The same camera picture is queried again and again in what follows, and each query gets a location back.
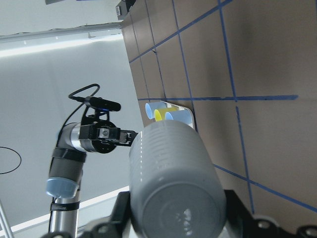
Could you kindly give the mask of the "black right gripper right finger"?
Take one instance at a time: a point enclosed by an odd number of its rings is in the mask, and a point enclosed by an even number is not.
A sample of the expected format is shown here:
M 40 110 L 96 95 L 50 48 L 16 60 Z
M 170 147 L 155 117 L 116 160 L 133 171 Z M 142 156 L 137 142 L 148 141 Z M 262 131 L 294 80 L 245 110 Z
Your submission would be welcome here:
M 252 215 L 233 190 L 226 189 L 227 222 L 221 236 L 223 238 L 315 238 L 316 225 L 305 225 L 290 233 L 272 218 Z

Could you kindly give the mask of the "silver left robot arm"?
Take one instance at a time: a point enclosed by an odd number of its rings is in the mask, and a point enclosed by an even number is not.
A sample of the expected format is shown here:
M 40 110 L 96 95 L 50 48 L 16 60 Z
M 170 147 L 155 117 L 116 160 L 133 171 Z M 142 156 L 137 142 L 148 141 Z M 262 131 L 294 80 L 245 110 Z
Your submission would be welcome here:
M 87 153 L 106 154 L 117 146 L 130 147 L 137 133 L 123 130 L 109 120 L 108 110 L 85 109 L 81 122 L 62 127 L 47 180 L 47 194 L 53 198 L 49 233 L 77 236 L 80 186 Z

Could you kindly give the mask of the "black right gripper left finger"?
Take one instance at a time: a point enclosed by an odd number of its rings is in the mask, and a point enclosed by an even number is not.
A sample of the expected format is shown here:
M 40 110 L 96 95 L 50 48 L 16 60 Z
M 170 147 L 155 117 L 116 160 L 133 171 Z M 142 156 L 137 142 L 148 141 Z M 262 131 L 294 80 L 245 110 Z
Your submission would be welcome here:
M 78 215 L 80 201 L 62 199 L 60 203 L 51 204 L 49 231 L 44 238 L 129 238 L 131 233 L 130 192 L 123 191 L 117 195 L 109 216 L 93 220 L 78 232 Z

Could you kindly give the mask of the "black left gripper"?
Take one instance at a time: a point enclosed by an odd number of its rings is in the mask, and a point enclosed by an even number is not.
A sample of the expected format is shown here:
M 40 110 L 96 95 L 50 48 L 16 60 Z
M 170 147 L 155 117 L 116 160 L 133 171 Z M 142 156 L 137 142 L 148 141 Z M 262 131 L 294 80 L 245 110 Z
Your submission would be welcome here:
M 133 130 L 121 130 L 110 121 L 109 111 L 85 109 L 79 129 L 79 141 L 88 152 L 109 153 L 120 146 L 131 147 L 138 135 Z

